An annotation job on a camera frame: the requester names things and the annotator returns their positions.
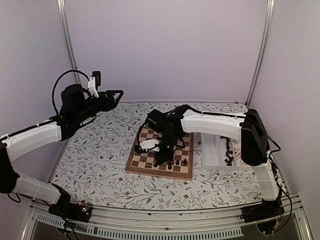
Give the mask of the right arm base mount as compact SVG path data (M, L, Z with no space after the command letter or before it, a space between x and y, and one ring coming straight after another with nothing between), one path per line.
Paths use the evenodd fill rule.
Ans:
M268 201L241 208L240 218L245 223L262 221L257 224L258 230L265 235L274 234L283 220L285 213L281 199Z

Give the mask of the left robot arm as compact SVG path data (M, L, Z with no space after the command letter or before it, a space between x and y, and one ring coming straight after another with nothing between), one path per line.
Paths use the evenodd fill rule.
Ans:
M48 120L6 134L0 138L0 192L21 194L53 204L63 216L74 213L70 195L63 189L39 181L13 169L12 162L23 155L51 143L71 138L79 129L93 122L100 112L117 107L123 90L97 91L95 87L82 88L72 84L61 92L60 112Z

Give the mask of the wooden chessboard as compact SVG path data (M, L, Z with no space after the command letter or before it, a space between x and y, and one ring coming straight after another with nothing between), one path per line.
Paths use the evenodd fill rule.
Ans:
M129 174L142 176L191 181L193 178L194 134L186 133L183 140L185 147L175 146L173 160L161 165L156 165L154 151L137 153L133 147L125 171Z

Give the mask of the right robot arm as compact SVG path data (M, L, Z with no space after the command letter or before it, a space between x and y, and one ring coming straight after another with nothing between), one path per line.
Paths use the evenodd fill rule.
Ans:
M203 112L189 105L180 105L166 113L152 110L144 124L161 137L159 140L139 141L138 147L143 152L154 151L158 165L173 159L173 148L187 133L239 141L241 160L255 173L265 201L259 206L258 213L262 218L269 218L278 210L276 199L281 191L276 170L271 164L271 138L256 110L249 109L245 113Z

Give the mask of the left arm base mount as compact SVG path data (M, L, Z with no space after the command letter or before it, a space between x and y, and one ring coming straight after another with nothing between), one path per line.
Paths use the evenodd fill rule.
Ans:
M79 222L88 223L92 214L93 205L90 202L81 200L71 202L69 195L61 195L56 204L51 204L48 212L61 217Z

